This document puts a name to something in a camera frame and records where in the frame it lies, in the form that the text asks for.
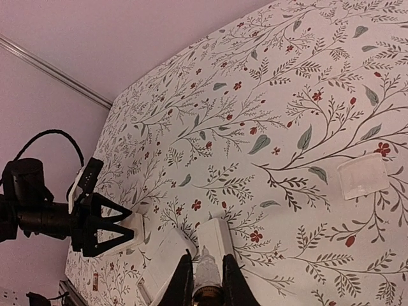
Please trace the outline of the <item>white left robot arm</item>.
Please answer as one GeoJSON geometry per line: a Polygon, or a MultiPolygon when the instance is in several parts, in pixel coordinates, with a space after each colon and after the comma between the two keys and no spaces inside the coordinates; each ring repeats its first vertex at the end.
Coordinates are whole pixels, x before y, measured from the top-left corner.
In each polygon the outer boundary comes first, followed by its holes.
{"type": "Polygon", "coordinates": [[[135,231],[119,223],[132,211],[94,192],[103,165],[93,157],[86,163],[76,141],[63,130],[49,129],[32,137],[1,175],[1,241],[16,239],[18,230],[27,237],[70,238],[73,251],[88,258],[131,242],[135,231]],[[45,185],[43,163],[22,156],[37,139],[51,134],[65,137],[80,159],[81,169],[68,190],[66,203],[54,201],[45,185]]]}

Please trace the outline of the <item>white battery cover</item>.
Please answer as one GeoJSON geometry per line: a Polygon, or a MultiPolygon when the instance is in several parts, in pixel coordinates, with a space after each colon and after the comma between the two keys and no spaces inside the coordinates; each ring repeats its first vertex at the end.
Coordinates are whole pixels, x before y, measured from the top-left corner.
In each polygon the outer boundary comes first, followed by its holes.
{"type": "Polygon", "coordinates": [[[371,153],[344,162],[337,167],[340,188],[345,200],[384,191],[390,181],[380,153],[371,153]]]}

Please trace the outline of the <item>clear plastic screwdriver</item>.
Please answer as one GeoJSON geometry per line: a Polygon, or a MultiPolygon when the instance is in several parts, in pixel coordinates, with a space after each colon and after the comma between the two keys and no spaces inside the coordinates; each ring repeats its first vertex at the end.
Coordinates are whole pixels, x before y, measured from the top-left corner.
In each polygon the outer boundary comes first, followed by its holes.
{"type": "Polygon", "coordinates": [[[221,276],[215,258],[204,246],[196,267],[193,305],[224,305],[221,276]]]}

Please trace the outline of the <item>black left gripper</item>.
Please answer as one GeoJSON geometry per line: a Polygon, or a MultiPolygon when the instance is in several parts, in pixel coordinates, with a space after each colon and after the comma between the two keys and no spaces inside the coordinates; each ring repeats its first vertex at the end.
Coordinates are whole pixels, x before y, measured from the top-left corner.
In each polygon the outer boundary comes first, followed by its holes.
{"type": "Polygon", "coordinates": [[[84,256],[99,256],[130,242],[135,231],[119,223],[133,212],[99,193],[76,200],[70,224],[71,246],[84,256]],[[103,217],[102,209],[118,212],[103,217]]]}

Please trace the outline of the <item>gold battery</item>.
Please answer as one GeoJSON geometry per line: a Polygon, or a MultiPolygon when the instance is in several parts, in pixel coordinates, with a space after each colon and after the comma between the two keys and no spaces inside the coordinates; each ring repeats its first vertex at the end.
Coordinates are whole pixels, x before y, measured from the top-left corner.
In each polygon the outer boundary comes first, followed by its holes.
{"type": "Polygon", "coordinates": [[[93,291],[98,291],[98,279],[99,279],[99,274],[97,272],[94,272],[93,277],[92,277],[92,290],[93,291]]]}

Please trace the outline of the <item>white remote with logo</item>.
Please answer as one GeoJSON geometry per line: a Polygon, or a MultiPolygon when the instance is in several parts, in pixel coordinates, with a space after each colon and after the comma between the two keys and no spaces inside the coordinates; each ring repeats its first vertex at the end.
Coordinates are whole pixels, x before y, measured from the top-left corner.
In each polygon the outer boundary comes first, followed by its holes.
{"type": "Polygon", "coordinates": [[[133,212],[123,221],[112,223],[109,228],[97,230],[98,251],[115,256],[133,250],[146,238],[143,216],[133,212]]]}

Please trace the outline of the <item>white remote control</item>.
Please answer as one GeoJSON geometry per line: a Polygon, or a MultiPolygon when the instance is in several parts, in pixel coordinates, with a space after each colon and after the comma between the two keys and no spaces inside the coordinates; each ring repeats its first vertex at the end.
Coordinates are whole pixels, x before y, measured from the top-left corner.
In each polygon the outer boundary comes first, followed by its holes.
{"type": "Polygon", "coordinates": [[[154,300],[168,285],[181,257],[187,254],[187,251],[192,257],[197,254],[196,246],[183,231],[178,228],[171,229],[160,242],[136,283],[142,305],[154,304],[154,300]]]}

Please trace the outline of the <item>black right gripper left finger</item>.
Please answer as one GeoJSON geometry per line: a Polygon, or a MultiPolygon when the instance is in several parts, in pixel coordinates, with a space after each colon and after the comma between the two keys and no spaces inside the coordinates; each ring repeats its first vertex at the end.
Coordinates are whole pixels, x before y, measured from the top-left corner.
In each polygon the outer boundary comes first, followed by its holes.
{"type": "Polygon", "coordinates": [[[182,255],[159,306],[190,306],[194,289],[192,256],[188,249],[182,255]]]}

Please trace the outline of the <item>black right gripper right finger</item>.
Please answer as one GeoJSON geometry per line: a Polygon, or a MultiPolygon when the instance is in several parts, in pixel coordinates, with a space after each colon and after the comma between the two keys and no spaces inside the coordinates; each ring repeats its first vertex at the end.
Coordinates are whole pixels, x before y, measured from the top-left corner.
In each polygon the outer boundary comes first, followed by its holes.
{"type": "Polygon", "coordinates": [[[222,259],[222,288],[225,305],[260,306],[232,254],[222,259]]]}

